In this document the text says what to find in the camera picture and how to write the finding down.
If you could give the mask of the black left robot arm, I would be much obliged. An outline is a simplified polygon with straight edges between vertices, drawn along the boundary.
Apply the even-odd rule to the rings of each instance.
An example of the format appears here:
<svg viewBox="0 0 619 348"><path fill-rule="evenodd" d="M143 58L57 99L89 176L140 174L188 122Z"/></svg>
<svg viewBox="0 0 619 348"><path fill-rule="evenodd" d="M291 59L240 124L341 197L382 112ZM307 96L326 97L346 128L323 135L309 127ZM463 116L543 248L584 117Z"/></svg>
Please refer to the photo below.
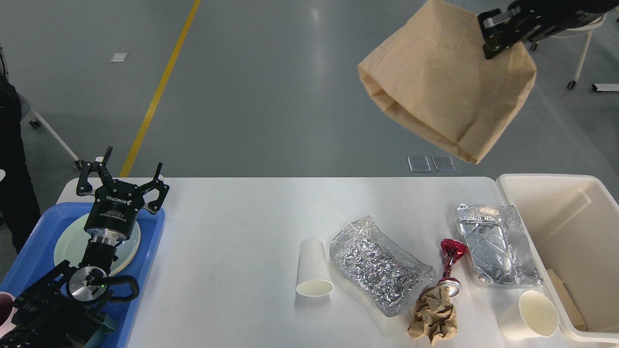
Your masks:
<svg viewBox="0 0 619 348"><path fill-rule="evenodd" d="M126 343L163 231L162 164L146 183L114 178L111 149L81 161L78 196L40 218L1 282L3 348L114 348Z"/></svg>

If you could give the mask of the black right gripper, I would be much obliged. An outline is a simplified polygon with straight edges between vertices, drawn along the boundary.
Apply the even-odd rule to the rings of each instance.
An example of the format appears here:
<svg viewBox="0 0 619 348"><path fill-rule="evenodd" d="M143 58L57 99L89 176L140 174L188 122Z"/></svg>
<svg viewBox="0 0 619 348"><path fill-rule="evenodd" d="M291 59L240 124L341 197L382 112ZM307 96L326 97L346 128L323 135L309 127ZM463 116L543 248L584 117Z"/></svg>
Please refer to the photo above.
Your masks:
<svg viewBox="0 0 619 348"><path fill-rule="evenodd" d="M617 7L617 0L514 0L506 11L478 14L483 51L493 59L518 42L538 42L564 31L554 22L592 22Z"/></svg>

